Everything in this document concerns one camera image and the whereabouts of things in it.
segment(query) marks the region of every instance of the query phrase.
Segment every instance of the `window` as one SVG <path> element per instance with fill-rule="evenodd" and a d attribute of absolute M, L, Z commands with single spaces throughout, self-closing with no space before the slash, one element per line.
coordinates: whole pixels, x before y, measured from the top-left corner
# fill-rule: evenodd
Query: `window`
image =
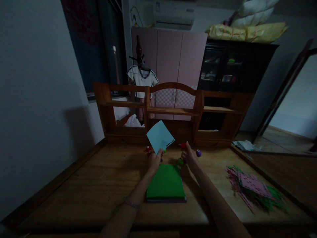
<path fill-rule="evenodd" d="M 61 2 L 88 100 L 95 99 L 92 82 L 127 84 L 121 2 Z"/>

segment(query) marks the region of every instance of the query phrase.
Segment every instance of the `pink wardrobe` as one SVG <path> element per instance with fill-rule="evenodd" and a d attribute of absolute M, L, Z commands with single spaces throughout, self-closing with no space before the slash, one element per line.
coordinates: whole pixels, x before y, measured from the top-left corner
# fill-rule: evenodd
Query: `pink wardrobe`
<path fill-rule="evenodd" d="M 132 28 L 133 56 L 136 36 L 140 36 L 145 64 L 156 74 L 159 83 L 178 82 L 197 89 L 206 47 L 207 34 L 154 28 Z M 165 89 L 154 95 L 155 106 L 193 108 L 195 96 L 183 90 Z M 190 120 L 190 116 L 156 114 L 156 119 Z"/>

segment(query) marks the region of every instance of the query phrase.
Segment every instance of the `book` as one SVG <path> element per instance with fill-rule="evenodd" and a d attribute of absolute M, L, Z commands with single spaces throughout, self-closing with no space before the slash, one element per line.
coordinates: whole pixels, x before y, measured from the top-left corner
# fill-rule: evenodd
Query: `book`
<path fill-rule="evenodd" d="M 161 164 L 146 192 L 147 202 L 186 202 L 183 181 L 178 165 Z"/>

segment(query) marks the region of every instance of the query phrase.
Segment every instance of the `t-shirt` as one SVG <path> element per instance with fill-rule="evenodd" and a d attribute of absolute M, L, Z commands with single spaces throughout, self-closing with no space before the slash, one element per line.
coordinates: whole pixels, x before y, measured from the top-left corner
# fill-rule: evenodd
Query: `t-shirt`
<path fill-rule="evenodd" d="M 145 71 L 139 69 L 137 65 L 131 66 L 126 74 L 129 76 L 129 78 L 132 79 L 133 84 L 136 86 L 153 87 L 159 82 L 155 73 L 152 70 Z M 145 93 L 135 92 L 134 96 L 137 98 L 144 98 Z"/>

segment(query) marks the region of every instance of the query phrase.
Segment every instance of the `green cover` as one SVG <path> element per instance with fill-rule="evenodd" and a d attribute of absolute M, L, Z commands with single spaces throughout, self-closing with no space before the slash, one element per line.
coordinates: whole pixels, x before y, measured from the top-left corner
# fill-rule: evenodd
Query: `green cover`
<path fill-rule="evenodd" d="M 181 173 L 177 165 L 161 164 L 159 166 L 146 192 L 146 199 L 185 199 Z"/>

